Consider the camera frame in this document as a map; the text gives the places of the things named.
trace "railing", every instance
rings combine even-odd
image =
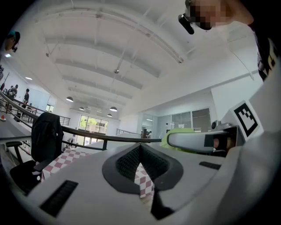
[[[126,134],[137,134],[137,133],[133,133],[133,132],[129,132],[129,131],[124,131],[124,130],[120,130],[120,129],[116,130],[116,135],[123,134],[123,133],[126,133]]]
[[[12,105],[15,107],[17,110],[19,110],[21,113],[25,114],[26,116],[31,117],[33,120],[36,120],[39,116],[36,114],[31,113],[30,111],[24,109],[23,107],[15,104],[11,99],[9,99],[6,95],[4,95],[2,92],[0,92],[0,96],[3,98],[5,102],[8,103],[7,106],[5,106],[3,103],[0,102],[0,106],[4,107],[6,109],[6,113],[10,112],[15,118],[17,118],[19,121],[27,125],[28,127],[31,127],[29,124],[27,124],[25,121],[23,121],[20,117],[15,115],[10,109],[9,105]],[[63,143],[82,147],[82,148],[87,148],[87,149],[95,149],[95,150],[106,150],[107,149],[107,142],[108,141],[113,141],[113,142],[136,142],[136,143],[152,143],[152,142],[161,142],[161,139],[141,139],[141,138],[122,138],[122,137],[116,137],[116,136],[106,136],[103,134],[97,134],[97,133],[89,133],[85,131],[79,131],[75,130],[69,127],[62,126],[62,130],[66,133],[82,136],[82,137],[87,137],[87,138],[95,138],[95,139],[100,139],[103,140],[103,147],[102,148],[95,148],[95,147],[89,147],[89,146],[83,146],[83,145],[77,145],[74,143],[70,142],[65,142]]]
[[[12,107],[12,104],[9,104],[7,101],[5,101],[2,97],[2,99],[0,98],[0,102],[2,103],[2,105],[5,105],[5,109],[6,107],[10,107],[10,111],[14,112],[14,114],[20,116],[21,118],[24,118],[23,121],[25,121],[26,123],[33,123],[33,118],[31,118],[30,116],[27,116],[25,113],[23,113],[21,115],[21,111],[19,109],[14,109]],[[33,107],[33,106],[30,106],[28,104],[25,104],[19,100],[16,100],[16,99],[13,99],[13,102],[17,102],[19,106],[23,106],[25,105],[26,106],[26,110],[30,111],[31,113],[37,115],[37,116],[40,116],[42,113],[46,112],[45,110],[42,110],[42,109],[38,109],[36,107]],[[70,121],[70,118],[68,117],[64,117],[64,116],[60,116],[60,123],[62,126],[68,126],[69,125],[69,121]]]

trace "table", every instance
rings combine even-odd
[[[31,132],[18,124],[10,115],[1,113],[4,115],[6,121],[0,120],[0,144],[4,144],[10,141],[25,141],[31,138]]]
[[[60,169],[71,164],[81,157],[91,155],[91,153],[78,152],[74,150],[65,150],[58,158],[52,161],[48,166],[42,170],[42,181],[46,180],[53,174],[57,173]],[[137,168],[135,176],[135,184],[140,186],[140,198],[145,198],[152,194],[153,182],[146,173],[144,167],[140,163]]]

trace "black chair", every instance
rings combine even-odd
[[[28,194],[40,180],[42,170],[56,159],[61,154],[61,142],[63,132],[59,122],[59,116],[51,113],[42,113],[32,126],[32,148],[31,160],[22,163],[21,156],[18,151],[18,146],[22,145],[21,142],[7,142],[7,147],[14,147],[19,165],[10,170],[11,177],[17,186]]]

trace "white ceiling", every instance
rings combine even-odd
[[[41,0],[16,25],[21,40],[8,60],[58,99],[121,111],[206,45],[250,34],[232,24],[190,36],[183,12],[182,0]]]

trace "black jacket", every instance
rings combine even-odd
[[[38,162],[57,158],[61,154],[63,135],[60,117],[49,112],[42,113],[32,126],[32,158]]]

